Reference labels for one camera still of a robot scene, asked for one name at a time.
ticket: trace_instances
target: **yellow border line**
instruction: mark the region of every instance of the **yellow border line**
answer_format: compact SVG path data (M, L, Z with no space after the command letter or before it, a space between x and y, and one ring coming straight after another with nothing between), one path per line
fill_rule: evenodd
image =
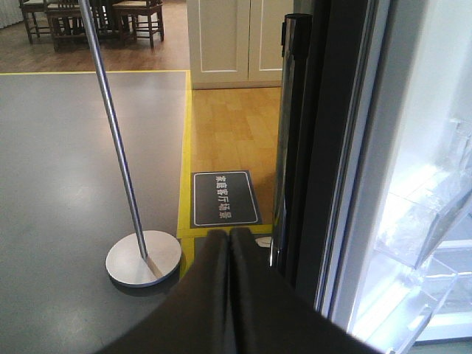
M192 81L190 79L190 72L187 72L186 77L186 104L185 104L185 118L184 118L184 132L182 136L182 163L180 175L180 197L178 204L178 225L177 238L181 240L182 252L184 256L181 262L181 276L185 274L191 266L195 257L195 238L205 237L211 229L222 229L228 232L235 226L216 226L216 227L202 227L191 228L191 175L192 175ZM246 226L254 234L271 234L272 225L249 225Z
M108 74L130 73L130 72L190 72L186 69L172 70L112 70L106 71ZM7 75L57 75L57 74L94 74L95 72L0 72L0 76Z
M189 269L195 257L195 240L190 237L182 237L182 232L190 227L190 168L191 168L191 142L192 136L192 81L190 72L185 77L185 118L184 132L182 136L182 162L180 172L180 196L178 201L177 238L181 239L182 261L180 263L180 276Z
M192 149L192 82L190 73L186 80L186 110L184 119L184 135L182 137L182 168L180 175L180 200L178 204L177 237L190 228L190 169Z

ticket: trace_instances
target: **metal cylinder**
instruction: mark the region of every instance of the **metal cylinder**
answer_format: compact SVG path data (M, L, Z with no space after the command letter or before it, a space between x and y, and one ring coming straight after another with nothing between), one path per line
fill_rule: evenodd
M94 24L92 21L92 14L89 0L79 0L80 12L82 14L83 25L86 29L88 44L90 46L90 52L94 59L95 72L97 73L98 83L100 84L100 90L102 92L103 103L105 104L105 110L108 116L108 123L111 129L111 135L117 151L117 157L119 162L119 168L121 170L123 183L125 184L126 195L128 197L128 204L133 218L134 230L139 244L139 252L143 260L148 258L148 251L146 249L145 238L142 233L141 221L139 219L139 211L136 205L136 199L134 197L133 184L131 183L131 177L128 169L128 163L126 162L125 149L119 132L117 115L114 110L113 100L111 98L110 87L106 77L102 55L100 51L100 45L98 44L97 33L95 32Z

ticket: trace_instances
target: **refrigerator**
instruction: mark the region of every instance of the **refrigerator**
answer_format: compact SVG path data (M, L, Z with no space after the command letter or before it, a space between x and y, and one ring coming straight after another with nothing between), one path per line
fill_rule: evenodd
M271 266L381 353L472 337L471 18L318 0L306 57L284 58Z

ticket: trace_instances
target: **wooden floor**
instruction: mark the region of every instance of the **wooden floor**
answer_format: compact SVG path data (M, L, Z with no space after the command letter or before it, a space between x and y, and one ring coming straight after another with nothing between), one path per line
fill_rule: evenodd
M165 40L155 36L121 46L103 41L107 71L189 69L185 0L166 0ZM0 72L94 71L86 44L55 52L48 35L30 45L23 23L0 29ZM263 223L272 221L279 88L199 90L192 94L192 172L249 170Z
M122 46L118 39L101 41L106 70L189 69L187 3L166 0L162 15L165 40L154 36L154 50L149 40L140 38ZM49 35L42 35L30 45L23 23L0 29L0 72L87 72L94 71L86 43L67 44L54 51Z
M193 92L192 171L249 170L272 223L280 88Z

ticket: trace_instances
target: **yellow floor tape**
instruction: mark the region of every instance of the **yellow floor tape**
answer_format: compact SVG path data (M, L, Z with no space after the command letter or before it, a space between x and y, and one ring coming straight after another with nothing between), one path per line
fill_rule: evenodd
M192 203L190 179L191 179L191 150L192 150L192 82L190 72L186 71L186 110L184 120L184 135L182 138L182 166L180 178L180 200L178 205L178 227L177 238L181 241L182 262L180 267L181 277L192 265L195 257L195 239L205 237L211 229L223 229L229 231L233 226L218 228L190 228L190 208ZM254 234L269 235L272 233L272 225L250 225L247 226Z

